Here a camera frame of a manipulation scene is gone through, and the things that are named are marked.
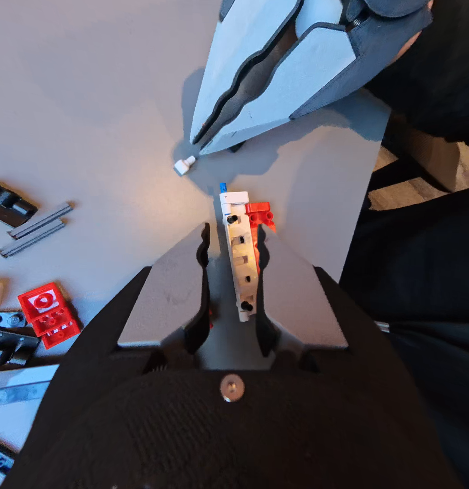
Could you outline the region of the grey desk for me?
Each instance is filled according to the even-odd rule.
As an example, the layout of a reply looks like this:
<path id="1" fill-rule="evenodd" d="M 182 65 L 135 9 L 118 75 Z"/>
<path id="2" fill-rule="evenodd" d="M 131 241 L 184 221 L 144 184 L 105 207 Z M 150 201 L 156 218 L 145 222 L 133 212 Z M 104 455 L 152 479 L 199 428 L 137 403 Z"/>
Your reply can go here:
<path id="1" fill-rule="evenodd" d="M 0 256 L 4 309 L 59 283 L 86 325 L 144 266 L 210 222 L 219 308 L 207 368 L 263 368 L 237 320 L 220 183 L 270 202 L 297 254 L 340 279 L 389 109 L 360 91 L 247 141 L 196 155 L 190 126 L 219 1 L 0 1 L 0 184 L 39 207 L 76 204 L 66 226 Z M 0 223 L 0 248 L 10 241 Z"/>

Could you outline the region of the white instruction booklet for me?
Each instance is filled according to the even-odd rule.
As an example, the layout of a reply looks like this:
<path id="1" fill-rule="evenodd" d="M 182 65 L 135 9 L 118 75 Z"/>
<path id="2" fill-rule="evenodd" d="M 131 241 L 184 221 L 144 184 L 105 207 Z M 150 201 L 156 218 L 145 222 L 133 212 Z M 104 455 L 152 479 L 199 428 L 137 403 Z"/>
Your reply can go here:
<path id="1" fill-rule="evenodd" d="M 0 444 L 18 453 L 58 364 L 0 371 Z"/>

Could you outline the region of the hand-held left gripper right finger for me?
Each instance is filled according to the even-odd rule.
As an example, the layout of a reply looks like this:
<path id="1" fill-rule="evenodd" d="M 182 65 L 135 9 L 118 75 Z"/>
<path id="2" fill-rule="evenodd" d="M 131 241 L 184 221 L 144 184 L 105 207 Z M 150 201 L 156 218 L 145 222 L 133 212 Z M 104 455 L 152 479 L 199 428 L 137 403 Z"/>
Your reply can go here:
<path id="1" fill-rule="evenodd" d="M 315 267 L 264 224 L 257 229 L 260 274 L 256 338 L 264 357 L 289 351 L 346 350 L 348 341 Z"/>

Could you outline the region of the white and red brick assembly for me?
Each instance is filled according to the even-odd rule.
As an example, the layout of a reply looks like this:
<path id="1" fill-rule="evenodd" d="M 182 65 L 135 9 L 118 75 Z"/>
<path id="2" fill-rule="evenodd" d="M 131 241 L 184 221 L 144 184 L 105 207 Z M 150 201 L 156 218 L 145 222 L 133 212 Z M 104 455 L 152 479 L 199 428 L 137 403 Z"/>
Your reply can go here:
<path id="1" fill-rule="evenodd" d="M 247 192 L 228 192 L 220 184 L 219 194 L 239 320 L 256 314 L 260 273 L 257 230 L 260 224 L 276 231 L 269 202 L 250 202 Z"/>

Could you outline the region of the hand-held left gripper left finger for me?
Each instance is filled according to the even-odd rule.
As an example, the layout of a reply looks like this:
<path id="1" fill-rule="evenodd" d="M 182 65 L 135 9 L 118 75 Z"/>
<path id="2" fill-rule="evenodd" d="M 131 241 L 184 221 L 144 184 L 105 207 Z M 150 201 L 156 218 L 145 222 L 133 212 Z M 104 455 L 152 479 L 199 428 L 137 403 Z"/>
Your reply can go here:
<path id="1" fill-rule="evenodd" d="M 119 347 L 199 350 L 210 331 L 209 245 L 210 226 L 202 223 L 152 265 Z"/>

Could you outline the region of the person's legs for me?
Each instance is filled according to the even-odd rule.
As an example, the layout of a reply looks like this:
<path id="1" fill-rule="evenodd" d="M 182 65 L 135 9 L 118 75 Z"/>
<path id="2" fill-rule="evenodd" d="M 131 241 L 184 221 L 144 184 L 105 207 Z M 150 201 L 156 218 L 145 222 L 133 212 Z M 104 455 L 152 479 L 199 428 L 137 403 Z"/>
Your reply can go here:
<path id="1" fill-rule="evenodd" d="M 442 450 L 469 488 L 469 188 L 362 211 L 339 284 L 389 324 Z"/>

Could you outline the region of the black brick frame piece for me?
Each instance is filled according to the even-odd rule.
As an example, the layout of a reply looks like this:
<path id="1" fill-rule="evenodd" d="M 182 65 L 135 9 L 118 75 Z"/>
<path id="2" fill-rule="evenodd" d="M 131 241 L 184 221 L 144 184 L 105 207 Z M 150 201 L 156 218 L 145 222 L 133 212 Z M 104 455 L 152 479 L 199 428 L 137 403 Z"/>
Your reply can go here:
<path id="1" fill-rule="evenodd" d="M 33 335 L 0 329 L 0 370 L 25 367 L 40 343 Z"/>

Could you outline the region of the blue-grey brick plate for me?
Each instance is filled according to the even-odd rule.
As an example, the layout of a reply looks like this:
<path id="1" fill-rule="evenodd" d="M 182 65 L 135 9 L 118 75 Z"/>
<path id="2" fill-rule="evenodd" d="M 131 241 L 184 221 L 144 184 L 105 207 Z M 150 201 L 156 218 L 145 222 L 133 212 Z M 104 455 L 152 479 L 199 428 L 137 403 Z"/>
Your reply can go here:
<path id="1" fill-rule="evenodd" d="M 22 311 L 0 311 L 0 328 L 15 329 L 28 326 L 25 315 Z"/>

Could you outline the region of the red brick panel with sticker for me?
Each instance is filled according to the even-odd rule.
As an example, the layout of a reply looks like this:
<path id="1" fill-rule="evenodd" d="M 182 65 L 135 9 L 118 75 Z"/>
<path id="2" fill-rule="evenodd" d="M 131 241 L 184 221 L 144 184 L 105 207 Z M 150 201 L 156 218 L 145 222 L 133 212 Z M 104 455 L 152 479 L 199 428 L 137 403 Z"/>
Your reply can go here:
<path id="1" fill-rule="evenodd" d="M 45 349 L 81 333 L 79 323 L 56 283 L 45 284 L 17 298 L 27 322 Z"/>

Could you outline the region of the black curved brick piece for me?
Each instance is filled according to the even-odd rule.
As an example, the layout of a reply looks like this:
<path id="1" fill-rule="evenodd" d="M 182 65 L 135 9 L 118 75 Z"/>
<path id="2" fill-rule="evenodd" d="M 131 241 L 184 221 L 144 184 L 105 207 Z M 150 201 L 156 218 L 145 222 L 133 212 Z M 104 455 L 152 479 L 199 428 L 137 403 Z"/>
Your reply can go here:
<path id="1" fill-rule="evenodd" d="M 28 222 L 37 211 L 35 205 L 0 185 L 0 222 L 17 228 Z"/>

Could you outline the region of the person's right forearm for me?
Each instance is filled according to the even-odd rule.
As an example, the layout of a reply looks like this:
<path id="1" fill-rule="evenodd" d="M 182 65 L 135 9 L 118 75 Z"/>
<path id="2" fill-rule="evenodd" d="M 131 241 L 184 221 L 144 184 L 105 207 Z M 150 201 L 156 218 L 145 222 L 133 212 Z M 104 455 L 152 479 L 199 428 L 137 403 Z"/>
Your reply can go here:
<path id="1" fill-rule="evenodd" d="M 469 146 L 469 1 L 434 1 L 433 22 L 367 85 L 414 129 Z"/>

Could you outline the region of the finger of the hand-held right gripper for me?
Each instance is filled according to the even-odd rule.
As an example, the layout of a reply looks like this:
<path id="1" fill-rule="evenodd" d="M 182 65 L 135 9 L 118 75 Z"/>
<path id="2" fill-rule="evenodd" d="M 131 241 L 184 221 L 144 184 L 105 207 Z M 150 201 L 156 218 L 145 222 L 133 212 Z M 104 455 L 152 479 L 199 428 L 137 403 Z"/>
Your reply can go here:
<path id="1" fill-rule="evenodd" d="M 222 1 L 192 119 L 198 143 L 235 94 L 242 76 L 260 62 L 302 1 Z"/>
<path id="2" fill-rule="evenodd" d="M 243 76 L 219 118 L 199 141 L 202 156 L 227 150 L 242 141 L 311 113 L 342 94 L 321 91 L 335 82 L 355 60 L 342 25 L 311 25 L 298 38 L 296 26 L 286 25 L 262 58 Z"/>

